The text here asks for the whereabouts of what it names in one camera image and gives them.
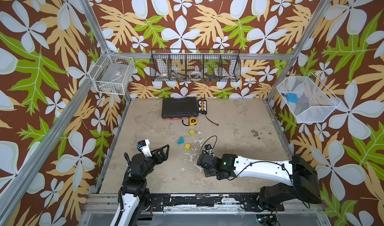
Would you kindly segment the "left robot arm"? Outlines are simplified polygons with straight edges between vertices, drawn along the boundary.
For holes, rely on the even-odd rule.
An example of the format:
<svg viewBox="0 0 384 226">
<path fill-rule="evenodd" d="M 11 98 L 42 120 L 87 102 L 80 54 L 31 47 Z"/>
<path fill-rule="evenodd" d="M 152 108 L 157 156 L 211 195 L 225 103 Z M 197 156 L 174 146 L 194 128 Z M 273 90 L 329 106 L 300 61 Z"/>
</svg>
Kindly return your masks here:
<svg viewBox="0 0 384 226">
<path fill-rule="evenodd" d="M 118 191 L 118 209 L 112 219 L 112 226 L 135 226 L 143 210 L 150 205 L 150 190 L 146 177 L 154 167 L 169 157 L 169 145 L 150 151 L 148 146 L 139 145 L 139 153 L 132 158 L 124 153 L 127 169 Z"/>
</svg>

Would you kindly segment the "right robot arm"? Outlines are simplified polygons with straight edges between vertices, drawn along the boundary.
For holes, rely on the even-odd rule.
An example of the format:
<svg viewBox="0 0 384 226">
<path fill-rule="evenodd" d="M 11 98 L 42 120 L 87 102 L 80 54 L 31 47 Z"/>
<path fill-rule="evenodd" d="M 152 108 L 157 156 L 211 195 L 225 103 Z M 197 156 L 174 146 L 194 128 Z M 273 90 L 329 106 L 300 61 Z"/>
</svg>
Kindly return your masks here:
<svg viewBox="0 0 384 226">
<path fill-rule="evenodd" d="M 253 160 L 234 154 L 221 158 L 204 150 L 197 165 L 205 177 L 232 181 L 241 177 L 275 181 L 273 186 L 261 187 L 256 199 L 244 202 L 248 212 L 282 211 L 283 202 L 297 199 L 304 206 L 322 202 L 317 171 L 304 159 L 293 156 L 289 161 Z"/>
</svg>

